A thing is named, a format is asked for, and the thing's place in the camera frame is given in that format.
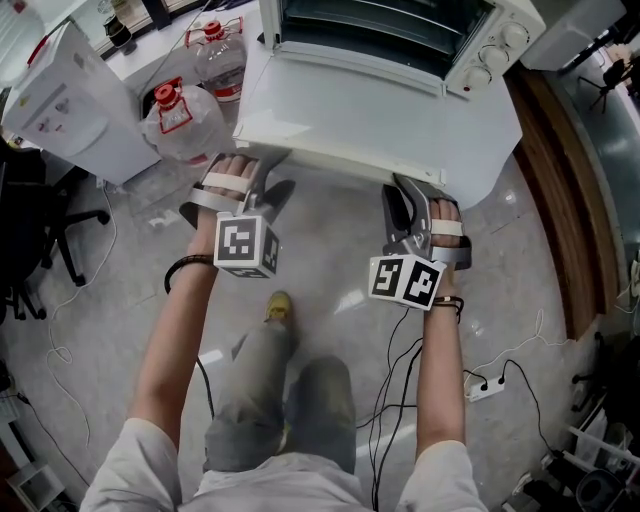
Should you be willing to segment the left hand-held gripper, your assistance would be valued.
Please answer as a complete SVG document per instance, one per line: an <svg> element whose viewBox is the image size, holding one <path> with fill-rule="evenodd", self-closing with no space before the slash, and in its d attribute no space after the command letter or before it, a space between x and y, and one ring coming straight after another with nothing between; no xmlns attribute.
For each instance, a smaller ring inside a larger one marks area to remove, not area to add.
<svg viewBox="0 0 640 512"><path fill-rule="evenodd" d="M210 262L238 278L270 278L277 272L280 238L274 221L294 192L293 180L267 185L269 173L289 155L287 151L268 151L248 159L256 162L250 179L218 174L214 165L224 160L219 153L202 179L193 186L179 212L192 226L197 226L199 208L216 210L217 230ZM206 187L220 187L245 193L243 201L208 192Z"/></svg>

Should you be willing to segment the glass oven door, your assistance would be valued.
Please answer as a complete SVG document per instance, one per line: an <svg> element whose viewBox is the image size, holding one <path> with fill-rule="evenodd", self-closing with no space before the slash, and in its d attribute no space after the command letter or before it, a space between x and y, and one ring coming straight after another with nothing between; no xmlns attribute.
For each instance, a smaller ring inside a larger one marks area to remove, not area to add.
<svg viewBox="0 0 640 512"><path fill-rule="evenodd" d="M444 187L445 104L441 94L277 56L253 40L234 139L285 149L302 165Z"/></svg>

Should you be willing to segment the white oven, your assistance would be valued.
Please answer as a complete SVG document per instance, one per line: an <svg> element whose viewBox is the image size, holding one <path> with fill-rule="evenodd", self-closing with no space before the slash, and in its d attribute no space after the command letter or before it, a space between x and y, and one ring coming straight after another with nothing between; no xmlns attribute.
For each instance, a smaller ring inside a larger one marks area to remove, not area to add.
<svg viewBox="0 0 640 512"><path fill-rule="evenodd" d="M273 54L472 99L544 33L531 0L258 0Z"/></svg>

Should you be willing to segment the person's left forearm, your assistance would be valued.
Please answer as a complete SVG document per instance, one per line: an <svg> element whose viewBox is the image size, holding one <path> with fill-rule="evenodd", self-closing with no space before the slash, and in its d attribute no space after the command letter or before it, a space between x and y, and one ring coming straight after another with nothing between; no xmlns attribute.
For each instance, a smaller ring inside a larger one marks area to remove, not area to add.
<svg viewBox="0 0 640 512"><path fill-rule="evenodd" d="M174 445L201 346L208 302L217 276L211 264L177 272L151 334L129 416L159 427Z"/></svg>

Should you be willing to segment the person's right hand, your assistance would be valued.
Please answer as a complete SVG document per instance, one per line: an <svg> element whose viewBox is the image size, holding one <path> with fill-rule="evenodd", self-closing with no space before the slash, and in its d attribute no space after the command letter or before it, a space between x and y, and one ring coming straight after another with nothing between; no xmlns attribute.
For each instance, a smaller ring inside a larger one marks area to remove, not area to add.
<svg viewBox="0 0 640 512"><path fill-rule="evenodd" d="M459 222L461 220L458 208L450 201L438 199L430 204L430 215L432 219L440 219L447 221ZM451 235L432 235L431 243L438 247L458 248L460 246L460 238ZM457 291L454 285L454 266L447 265L444 271L440 285L437 291L437 297L456 296Z"/></svg>

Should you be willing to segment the person's left hand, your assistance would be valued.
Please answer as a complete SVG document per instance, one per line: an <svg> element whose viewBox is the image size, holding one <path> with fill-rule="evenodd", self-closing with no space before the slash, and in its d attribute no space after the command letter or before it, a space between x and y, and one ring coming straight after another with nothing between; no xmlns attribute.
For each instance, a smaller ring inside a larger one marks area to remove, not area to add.
<svg viewBox="0 0 640 512"><path fill-rule="evenodd" d="M212 169L214 173L239 176L243 179L250 179L254 173L256 162L249 160L243 155L226 157L216 163ZM216 195L232 198L236 201L243 201L245 193L235 190L228 190L220 187L206 187L206 191ZM211 255L214 252L216 230L217 230L216 210L199 208L197 229L188 246L188 255Z"/></svg>

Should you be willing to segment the wooden step platform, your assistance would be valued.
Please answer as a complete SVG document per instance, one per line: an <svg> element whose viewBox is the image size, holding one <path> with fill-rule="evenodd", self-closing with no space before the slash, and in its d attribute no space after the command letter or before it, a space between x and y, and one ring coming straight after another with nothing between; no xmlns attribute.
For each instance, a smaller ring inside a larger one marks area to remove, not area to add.
<svg viewBox="0 0 640 512"><path fill-rule="evenodd" d="M578 340L618 295L610 216L587 146L543 73L517 64L505 82L522 129L515 159L550 247L567 337Z"/></svg>

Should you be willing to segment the white window ledge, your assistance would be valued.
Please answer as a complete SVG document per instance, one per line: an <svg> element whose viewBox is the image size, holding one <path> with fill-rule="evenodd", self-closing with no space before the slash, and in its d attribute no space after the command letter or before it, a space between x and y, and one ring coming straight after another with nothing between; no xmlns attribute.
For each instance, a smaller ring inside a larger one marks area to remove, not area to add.
<svg viewBox="0 0 640 512"><path fill-rule="evenodd" d="M217 5L212 0L209 7ZM201 6L175 18L161 30L142 30L135 39L137 48L129 55L120 50L108 49L101 58L110 69L138 96L144 97L154 87L176 77L181 77L187 85L200 82L195 72L195 45L187 48L184 44L187 30L203 28L207 22L218 20L222 24L238 17L246 17L258 9L258 0L247 0L243 5L228 8L223 0L219 7L202 10Z"/></svg>

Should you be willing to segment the white power strip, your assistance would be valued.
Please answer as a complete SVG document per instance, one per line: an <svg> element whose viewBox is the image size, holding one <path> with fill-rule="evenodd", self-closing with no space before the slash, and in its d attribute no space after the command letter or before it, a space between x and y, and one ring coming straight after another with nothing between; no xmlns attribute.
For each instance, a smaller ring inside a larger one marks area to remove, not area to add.
<svg viewBox="0 0 640 512"><path fill-rule="evenodd" d="M486 382L482 381L472 384L468 389L466 397L470 403L474 403L501 393L504 389L505 380L502 377L496 377Z"/></svg>

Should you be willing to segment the white water dispenser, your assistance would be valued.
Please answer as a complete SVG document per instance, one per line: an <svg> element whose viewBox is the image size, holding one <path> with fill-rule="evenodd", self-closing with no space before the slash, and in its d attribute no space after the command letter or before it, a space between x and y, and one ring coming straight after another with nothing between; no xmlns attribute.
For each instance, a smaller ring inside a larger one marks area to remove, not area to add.
<svg viewBox="0 0 640 512"><path fill-rule="evenodd" d="M2 126L115 185L161 160L139 126L136 95L72 24L58 28L11 89Z"/></svg>

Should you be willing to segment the white rounded cabinet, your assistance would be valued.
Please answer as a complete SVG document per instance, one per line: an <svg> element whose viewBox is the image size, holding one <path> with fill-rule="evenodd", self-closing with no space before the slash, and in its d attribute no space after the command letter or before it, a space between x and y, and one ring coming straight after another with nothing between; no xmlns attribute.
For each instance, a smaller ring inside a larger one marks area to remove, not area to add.
<svg viewBox="0 0 640 512"><path fill-rule="evenodd" d="M627 13L621 0L531 1L546 31L520 58L529 70L560 70Z"/></svg>

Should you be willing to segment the black tripod stand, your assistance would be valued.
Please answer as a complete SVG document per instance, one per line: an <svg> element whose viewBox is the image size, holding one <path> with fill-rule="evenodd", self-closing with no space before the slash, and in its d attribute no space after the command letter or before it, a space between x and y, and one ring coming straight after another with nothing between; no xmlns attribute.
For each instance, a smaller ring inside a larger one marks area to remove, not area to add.
<svg viewBox="0 0 640 512"><path fill-rule="evenodd" d="M619 59L615 61L603 73L602 84L595 83L583 76L579 76L578 82L584 82L594 87L598 91L598 96L589 105L589 110L592 111L596 105L598 105L599 103L602 103L601 112L605 113L608 94L611 91L613 91L620 83L624 82L629 77L632 68L633 68L633 64L632 63L626 64L623 59Z"/></svg>

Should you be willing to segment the black office chair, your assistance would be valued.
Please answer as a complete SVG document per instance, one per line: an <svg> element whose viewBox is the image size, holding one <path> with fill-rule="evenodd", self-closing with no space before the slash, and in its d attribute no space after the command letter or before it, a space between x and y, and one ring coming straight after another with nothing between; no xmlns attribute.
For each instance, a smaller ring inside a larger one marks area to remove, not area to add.
<svg viewBox="0 0 640 512"><path fill-rule="evenodd" d="M31 314L47 318L36 308L27 290L27 280L38 267L52 266L52 250L57 246L72 282L86 284L76 272L66 230L91 219L106 225L111 215L105 210L70 214L68 207L76 185L88 172L74 166L56 183L47 181L47 167L41 151L13 148L0 137L0 324L12 308L17 320Z"/></svg>

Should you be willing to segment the wrapped water dispenser jug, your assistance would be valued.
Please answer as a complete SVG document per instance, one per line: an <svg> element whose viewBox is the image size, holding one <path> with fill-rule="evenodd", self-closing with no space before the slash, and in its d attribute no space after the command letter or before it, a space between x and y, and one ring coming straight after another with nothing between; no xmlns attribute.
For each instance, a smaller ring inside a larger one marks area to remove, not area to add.
<svg viewBox="0 0 640 512"><path fill-rule="evenodd" d="M0 0L0 89L25 78L44 38L44 22L26 0Z"/></svg>

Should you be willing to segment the black window frame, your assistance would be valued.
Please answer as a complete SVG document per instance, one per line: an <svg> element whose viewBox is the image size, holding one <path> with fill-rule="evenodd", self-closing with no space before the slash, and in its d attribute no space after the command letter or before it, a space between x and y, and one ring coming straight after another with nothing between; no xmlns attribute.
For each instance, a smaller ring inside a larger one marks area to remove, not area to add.
<svg viewBox="0 0 640 512"><path fill-rule="evenodd" d="M173 20L205 6L208 0L141 0L152 25L162 30L172 24Z"/></svg>

